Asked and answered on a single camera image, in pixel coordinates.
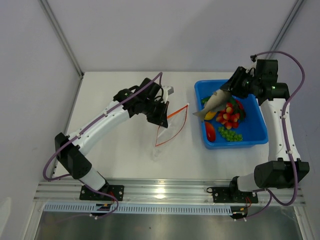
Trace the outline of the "clear zip bag orange zipper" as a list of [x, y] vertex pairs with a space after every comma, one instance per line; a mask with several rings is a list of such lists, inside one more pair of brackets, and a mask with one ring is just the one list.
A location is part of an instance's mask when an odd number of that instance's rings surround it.
[[156, 132], [155, 147], [160, 147], [173, 140], [184, 128], [187, 117], [189, 103], [167, 116], [168, 127], [159, 126]]

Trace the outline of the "grey toy fish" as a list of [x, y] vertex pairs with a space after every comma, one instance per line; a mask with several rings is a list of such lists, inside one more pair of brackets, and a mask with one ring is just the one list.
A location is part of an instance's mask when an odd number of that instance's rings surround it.
[[193, 115], [197, 116], [200, 121], [203, 122], [208, 112], [218, 112], [223, 110], [231, 97], [232, 95], [230, 92], [218, 89], [205, 103], [204, 108], [200, 111], [194, 112]]

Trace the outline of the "green cucumber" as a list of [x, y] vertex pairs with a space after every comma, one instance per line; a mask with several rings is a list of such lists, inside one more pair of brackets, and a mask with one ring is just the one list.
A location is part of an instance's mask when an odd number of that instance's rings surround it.
[[227, 103], [228, 103], [228, 104], [231, 104], [232, 106], [237, 106], [237, 105], [238, 105], [237, 100], [236, 100], [233, 96], [231, 96], [231, 97], [228, 99]]

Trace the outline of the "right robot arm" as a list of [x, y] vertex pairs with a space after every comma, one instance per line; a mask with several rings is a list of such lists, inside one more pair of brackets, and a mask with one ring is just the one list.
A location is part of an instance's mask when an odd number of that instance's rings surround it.
[[228, 196], [234, 202], [247, 192], [259, 189], [293, 189], [297, 195], [299, 182], [309, 173], [310, 165], [301, 160], [295, 145], [290, 120], [292, 94], [286, 83], [278, 82], [278, 61], [258, 59], [248, 70], [239, 66], [221, 90], [240, 99], [255, 96], [261, 107], [268, 134], [268, 160], [253, 173], [234, 177]]

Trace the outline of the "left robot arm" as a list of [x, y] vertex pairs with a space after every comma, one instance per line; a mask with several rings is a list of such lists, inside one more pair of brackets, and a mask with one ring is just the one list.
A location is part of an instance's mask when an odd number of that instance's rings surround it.
[[108, 132], [135, 115], [143, 114], [147, 122], [167, 128], [168, 97], [173, 93], [173, 87], [162, 86], [149, 78], [140, 85], [120, 90], [90, 123], [69, 135], [59, 133], [55, 137], [57, 160], [73, 179], [91, 188], [97, 200], [105, 199], [108, 183], [86, 155]]

